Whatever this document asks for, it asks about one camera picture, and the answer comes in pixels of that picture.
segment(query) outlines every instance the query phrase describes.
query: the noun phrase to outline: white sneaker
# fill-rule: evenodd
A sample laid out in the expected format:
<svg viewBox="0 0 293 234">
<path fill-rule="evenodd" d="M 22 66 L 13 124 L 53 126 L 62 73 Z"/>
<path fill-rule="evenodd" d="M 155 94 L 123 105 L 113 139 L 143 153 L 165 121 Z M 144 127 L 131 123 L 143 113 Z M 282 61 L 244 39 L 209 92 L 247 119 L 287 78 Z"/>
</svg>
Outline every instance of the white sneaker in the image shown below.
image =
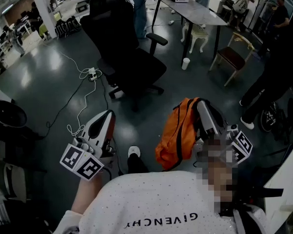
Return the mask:
<svg viewBox="0 0 293 234">
<path fill-rule="evenodd" d="M 131 146 L 128 150 L 128 157 L 131 154 L 136 154 L 138 157 L 141 157 L 141 151 L 137 146 Z"/>
<path fill-rule="evenodd" d="M 254 123 L 252 122 L 252 123 L 246 123 L 246 122 L 244 122 L 243 121 L 243 119 L 242 119 L 242 117 L 240 118 L 240 121 L 248 128 L 248 129 L 250 129 L 250 130 L 252 130 L 252 129 L 254 129 Z"/>
</svg>

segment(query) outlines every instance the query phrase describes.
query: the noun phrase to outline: brown chair seat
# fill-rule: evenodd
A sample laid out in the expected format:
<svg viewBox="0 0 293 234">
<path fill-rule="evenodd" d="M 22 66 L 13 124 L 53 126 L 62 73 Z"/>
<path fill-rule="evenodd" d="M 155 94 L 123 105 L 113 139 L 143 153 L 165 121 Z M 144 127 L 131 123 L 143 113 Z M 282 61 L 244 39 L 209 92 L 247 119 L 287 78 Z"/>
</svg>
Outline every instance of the brown chair seat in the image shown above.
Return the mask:
<svg viewBox="0 0 293 234">
<path fill-rule="evenodd" d="M 225 47 L 218 50 L 218 54 L 221 55 L 228 63 L 230 63 L 236 70 L 241 70 L 245 66 L 245 60 L 231 47 Z"/>
</svg>

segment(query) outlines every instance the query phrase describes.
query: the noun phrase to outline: ceiling light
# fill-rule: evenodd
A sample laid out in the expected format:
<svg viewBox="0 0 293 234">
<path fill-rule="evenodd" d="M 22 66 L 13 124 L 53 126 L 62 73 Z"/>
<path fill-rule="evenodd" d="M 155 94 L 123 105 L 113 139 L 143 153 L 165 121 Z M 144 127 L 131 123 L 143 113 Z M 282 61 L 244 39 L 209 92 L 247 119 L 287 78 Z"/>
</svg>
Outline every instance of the ceiling light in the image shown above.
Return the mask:
<svg viewBox="0 0 293 234">
<path fill-rule="evenodd" d="M 7 12 L 9 9 L 11 9 L 12 8 L 12 4 L 9 6 L 9 7 L 7 7 L 3 12 L 2 12 L 2 14 L 4 14 L 5 12 Z"/>
</svg>

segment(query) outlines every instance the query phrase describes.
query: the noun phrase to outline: white sweatshirt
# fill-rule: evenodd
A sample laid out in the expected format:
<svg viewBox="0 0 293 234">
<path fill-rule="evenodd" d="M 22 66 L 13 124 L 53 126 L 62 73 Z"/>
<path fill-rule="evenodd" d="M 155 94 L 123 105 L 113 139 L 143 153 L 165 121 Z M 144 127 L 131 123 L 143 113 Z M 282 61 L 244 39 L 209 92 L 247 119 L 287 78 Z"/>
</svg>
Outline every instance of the white sweatshirt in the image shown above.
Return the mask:
<svg viewBox="0 0 293 234">
<path fill-rule="evenodd" d="M 84 215 L 67 211 L 55 234 L 235 234 L 234 218 L 214 213 L 214 193 L 197 174 L 129 174 L 107 183 Z M 265 226 L 264 212 L 255 217 Z"/>
</svg>

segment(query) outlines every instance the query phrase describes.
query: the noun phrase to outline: white cup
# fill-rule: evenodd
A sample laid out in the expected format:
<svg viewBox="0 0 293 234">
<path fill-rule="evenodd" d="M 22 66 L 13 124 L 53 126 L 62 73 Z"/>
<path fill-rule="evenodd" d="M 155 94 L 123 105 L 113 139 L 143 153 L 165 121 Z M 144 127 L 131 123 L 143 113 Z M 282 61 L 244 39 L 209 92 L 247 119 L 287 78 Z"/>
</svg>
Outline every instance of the white cup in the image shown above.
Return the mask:
<svg viewBox="0 0 293 234">
<path fill-rule="evenodd" d="M 293 212 L 293 205 L 282 205 L 280 208 L 279 208 L 280 211 L 282 212 Z"/>
<path fill-rule="evenodd" d="M 183 59 L 183 64 L 182 64 L 182 69 L 183 70 L 186 70 L 187 69 L 187 66 L 189 65 L 190 63 L 190 59 L 188 59 L 187 57 Z"/>
</svg>

